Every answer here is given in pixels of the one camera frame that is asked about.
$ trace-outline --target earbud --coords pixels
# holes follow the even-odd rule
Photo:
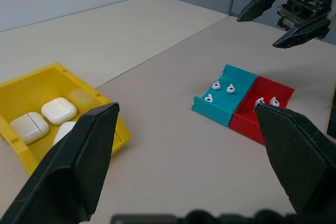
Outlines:
[[[232,83],[230,84],[230,86],[227,87],[226,92],[229,94],[233,94],[234,92],[236,92],[235,87],[233,87]]]
[[[269,101],[270,105],[273,105],[275,107],[279,107],[280,106],[280,102],[277,100],[276,97],[273,97],[270,101]]]
[[[208,94],[208,96],[206,98],[204,98],[204,100],[207,101],[207,102],[210,102],[210,103],[214,102],[214,99],[212,98],[211,94]]]
[[[219,83],[219,81],[216,81],[214,84],[212,84],[212,87],[211,87],[213,90],[220,90],[221,88],[221,85]]]
[[[257,99],[256,102],[255,102],[255,104],[257,104],[257,103],[263,103],[263,104],[265,104],[264,98],[260,97],[259,99]]]

